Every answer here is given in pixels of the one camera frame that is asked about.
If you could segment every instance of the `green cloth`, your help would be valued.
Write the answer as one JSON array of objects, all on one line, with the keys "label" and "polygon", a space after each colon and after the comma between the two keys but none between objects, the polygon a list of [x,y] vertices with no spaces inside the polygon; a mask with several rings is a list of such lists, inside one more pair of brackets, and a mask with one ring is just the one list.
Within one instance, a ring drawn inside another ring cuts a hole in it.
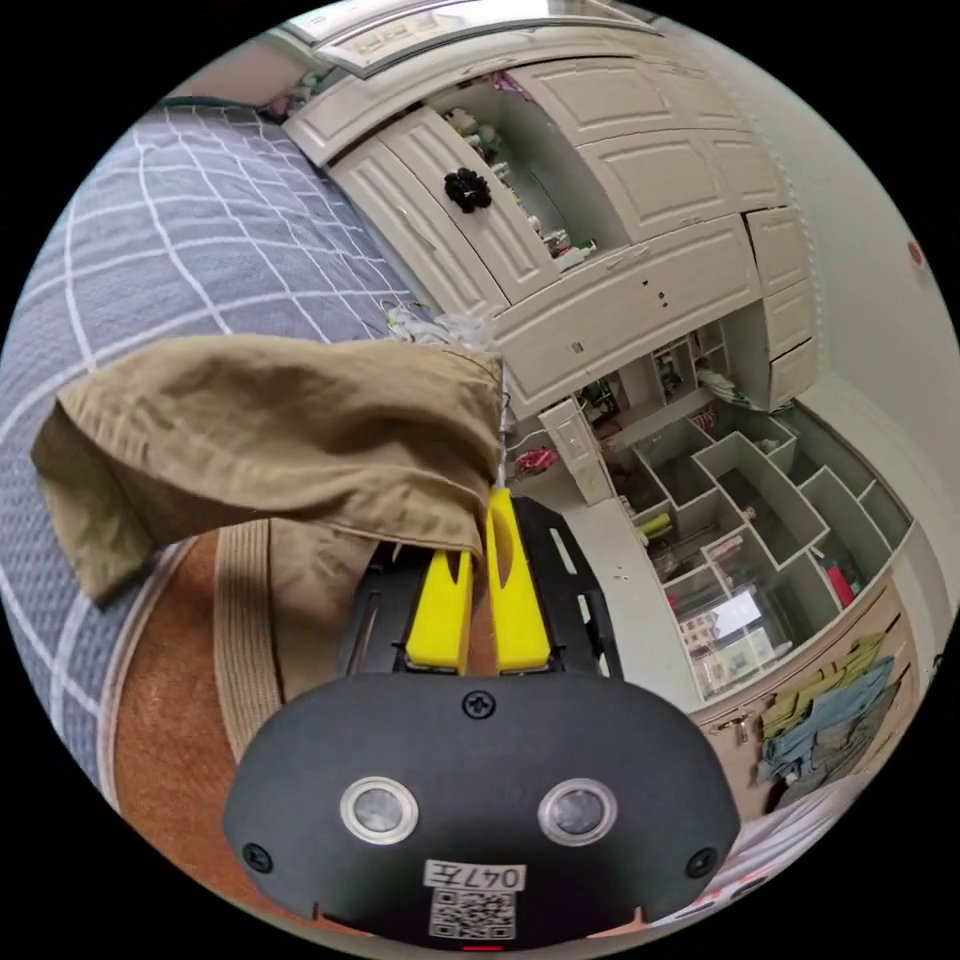
[{"label": "green cloth", "polygon": [[872,633],[861,637],[848,654],[806,677],[798,686],[777,693],[773,705],[760,714],[763,739],[769,740],[792,730],[806,717],[811,701],[845,687],[866,673],[886,636],[885,633]]}]

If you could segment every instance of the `blue towel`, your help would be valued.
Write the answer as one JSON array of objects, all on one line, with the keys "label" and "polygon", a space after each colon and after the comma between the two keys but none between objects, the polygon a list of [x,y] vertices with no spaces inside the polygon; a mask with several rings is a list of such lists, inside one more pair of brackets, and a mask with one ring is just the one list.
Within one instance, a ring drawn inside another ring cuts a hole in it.
[{"label": "blue towel", "polygon": [[817,733],[866,712],[883,693],[892,670],[893,657],[884,657],[852,683],[812,700],[810,715],[802,723],[764,741],[757,781],[763,783],[790,771],[800,776],[810,773]]}]

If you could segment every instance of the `hanging clothes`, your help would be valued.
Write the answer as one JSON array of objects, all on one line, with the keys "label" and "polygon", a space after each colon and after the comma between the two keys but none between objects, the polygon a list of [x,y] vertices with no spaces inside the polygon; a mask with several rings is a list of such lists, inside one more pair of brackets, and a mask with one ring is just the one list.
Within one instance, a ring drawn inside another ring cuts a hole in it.
[{"label": "hanging clothes", "polygon": [[885,638],[885,633],[861,637],[848,654],[822,667],[799,686],[780,691],[773,705],[760,715],[763,739],[772,740],[799,726],[817,697],[863,676],[872,666]]},{"label": "hanging clothes", "polygon": [[880,732],[901,686],[902,677],[886,687],[862,716],[821,730],[813,748],[812,771],[787,784],[775,797],[772,809],[785,809],[821,787],[852,774]]},{"label": "hanging clothes", "polygon": [[812,700],[805,720],[786,733],[764,741],[757,782],[791,772],[800,776],[811,773],[817,734],[862,717],[883,692],[892,670],[893,657],[884,657],[856,680]]}]

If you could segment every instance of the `red object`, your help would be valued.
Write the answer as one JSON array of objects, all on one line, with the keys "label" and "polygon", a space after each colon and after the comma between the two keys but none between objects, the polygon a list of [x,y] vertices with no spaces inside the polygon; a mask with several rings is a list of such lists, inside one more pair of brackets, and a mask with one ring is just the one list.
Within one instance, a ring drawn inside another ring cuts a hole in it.
[{"label": "red object", "polygon": [[830,567],[827,570],[827,577],[829,577],[830,582],[833,584],[833,589],[837,592],[837,599],[840,601],[840,606],[844,610],[853,603],[853,590],[850,589],[850,584],[847,583],[847,578],[840,572],[838,567]]}]

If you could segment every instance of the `camera lens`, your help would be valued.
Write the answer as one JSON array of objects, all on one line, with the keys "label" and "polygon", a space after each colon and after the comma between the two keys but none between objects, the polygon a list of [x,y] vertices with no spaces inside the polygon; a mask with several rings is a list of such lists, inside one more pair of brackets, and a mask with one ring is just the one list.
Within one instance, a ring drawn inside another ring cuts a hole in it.
[{"label": "camera lens", "polygon": [[399,843],[413,833],[419,810],[413,794],[385,777],[365,777],[351,784],[340,800],[340,818],[367,843]]},{"label": "camera lens", "polygon": [[595,780],[565,780],[540,803],[540,828],[555,843],[586,846],[606,836],[617,816],[610,790]]}]

